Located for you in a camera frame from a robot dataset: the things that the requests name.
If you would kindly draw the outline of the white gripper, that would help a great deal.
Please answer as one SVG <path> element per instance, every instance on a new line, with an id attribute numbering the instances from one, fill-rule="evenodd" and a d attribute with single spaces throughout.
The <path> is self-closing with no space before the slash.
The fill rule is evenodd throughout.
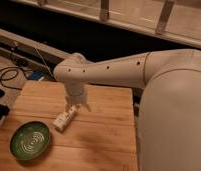
<path id="1" fill-rule="evenodd" d="M 66 84 L 65 85 L 66 90 L 66 105 L 65 105 L 65 111 L 68 113 L 71 109 L 72 105 L 77 104 L 84 104 L 86 109 L 91 112 L 90 105 L 86 102 L 86 89 L 85 86 L 81 83 L 75 83 L 75 84 Z"/>

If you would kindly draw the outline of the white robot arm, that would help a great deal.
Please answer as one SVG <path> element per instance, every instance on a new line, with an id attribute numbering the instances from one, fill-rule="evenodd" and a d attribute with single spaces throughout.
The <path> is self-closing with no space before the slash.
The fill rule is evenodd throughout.
<path id="1" fill-rule="evenodd" d="M 201 51 L 145 52 L 90 62 L 74 53 L 54 68 L 70 102 L 86 84 L 140 88 L 140 171 L 201 171 Z"/>

